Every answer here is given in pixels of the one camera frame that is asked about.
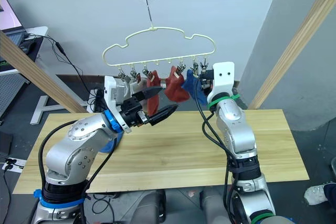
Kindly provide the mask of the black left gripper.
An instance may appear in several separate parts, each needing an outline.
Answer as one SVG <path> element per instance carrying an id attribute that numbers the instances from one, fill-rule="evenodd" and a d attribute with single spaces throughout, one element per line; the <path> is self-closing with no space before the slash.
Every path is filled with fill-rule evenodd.
<path id="1" fill-rule="evenodd" d="M 162 87 L 147 87 L 134 93 L 129 99 L 126 99 L 121 105 L 121 116 L 128 127 L 141 126 L 150 123 L 151 126 L 167 119 L 179 107 L 178 104 L 171 104 L 163 107 L 156 114 L 148 116 L 144 113 L 140 101 L 154 97 L 162 90 Z"/>

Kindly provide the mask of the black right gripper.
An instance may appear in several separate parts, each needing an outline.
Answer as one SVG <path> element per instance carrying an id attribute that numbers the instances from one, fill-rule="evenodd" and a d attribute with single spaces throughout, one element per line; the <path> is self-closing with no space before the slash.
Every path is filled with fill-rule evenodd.
<path id="1" fill-rule="evenodd" d="M 213 86 L 214 70 L 202 70 L 199 74 L 202 90 L 210 90 Z"/>

